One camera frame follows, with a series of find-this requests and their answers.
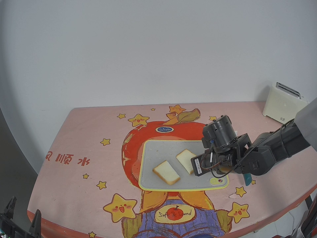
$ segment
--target robotic arm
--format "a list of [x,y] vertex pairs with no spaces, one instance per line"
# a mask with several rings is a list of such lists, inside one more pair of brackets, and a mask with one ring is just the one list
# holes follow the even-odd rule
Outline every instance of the robotic arm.
[[295,119],[274,132],[264,132],[251,143],[248,134],[236,136],[227,115],[203,128],[205,153],[192,158],[196,176],[214,171],[226,176],[234,171],[256,176],[267,173],[276,163],[310,145],[317,150],[317,98],[299,111]]

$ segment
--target label sticker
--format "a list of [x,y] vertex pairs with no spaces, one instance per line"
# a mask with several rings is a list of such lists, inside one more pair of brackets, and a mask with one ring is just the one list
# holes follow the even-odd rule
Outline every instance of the label sticker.
[[196,167],[197,167],[198,174],[201,174],[202,171],[201,171],[201,168],[200,168],[200,164],[199,164],[198,159],[195,159],[195,164],[196,164]]

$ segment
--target small red apple drawing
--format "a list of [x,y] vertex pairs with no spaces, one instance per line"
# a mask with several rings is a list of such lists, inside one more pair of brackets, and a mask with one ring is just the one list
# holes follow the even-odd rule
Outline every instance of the small red apple drawing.
[[168,219],[170,220],[179,220],[184,215],[184,212],[181,209],[179,209],[178,205],[176,207],[169,208],[166,213]]

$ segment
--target teal knife handle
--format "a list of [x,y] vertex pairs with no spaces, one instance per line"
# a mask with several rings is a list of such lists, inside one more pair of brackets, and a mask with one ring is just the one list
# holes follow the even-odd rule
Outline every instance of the teal knife handle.
[[250,183],[252,182],[252,176],[250,173],[248,174],[243,174],[243,178],[244,178],[244,182],[245,182],[245,186],[249,186]]

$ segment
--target yellow star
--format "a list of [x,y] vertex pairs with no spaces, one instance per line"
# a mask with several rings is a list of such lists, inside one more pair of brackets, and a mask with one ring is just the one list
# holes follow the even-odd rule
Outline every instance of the yellow star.
[[125,114],[119,114],[117,117],[119,117],[120,119],[125,118]]
[[89,237],[95,238],[96,234],[92,231],[91,233],[88,233]]
[[135,218],[135,212],[133,208],[137,204],[134,199],[124,199],[119,194],[114,194],[112,202],[103,207],[104,211],[111,213],[113,223],[119,222],[122,218],[129,219]]
[[239,205],[236,202],[232,203],[232,210],[228,212],[228,216],[233,217],[235,223],[238,223],[242,218],[250,217],[249,213],[247,212],[249,205]]
[[132,126],[138,126],[140,124],[147,125],[147,120],[149,120],[149,117],[143,117],[140,114],[137,114],[135,117],[128,119],[128,121],[132,122]]
[[129,160],[131,160],[131,159],[129,159],[128,157],[125,157],[124,151],[123,151],[123,154],[122,154],[123,166],[125,166],[125,163],[126,163],[127,161],[129,161]]
[[106,181],[99,181],[99,184],[96,185],[99,189],[107,188]]
[[236,187],[236,194],[242,197],[244,194],[246,194],[246,191],[244,190],[244,187],[242,186],[241,188]]
[[105,145],[110,145],[110,139],[103,139],[103,141],[100,142],[101,144],[103,144],[103,146]]
[[170,113],[176,112],[177,114],[180,114],[181,112],[186,110],[182,108],[180,105],[169,106],[169,108],[170,108]]

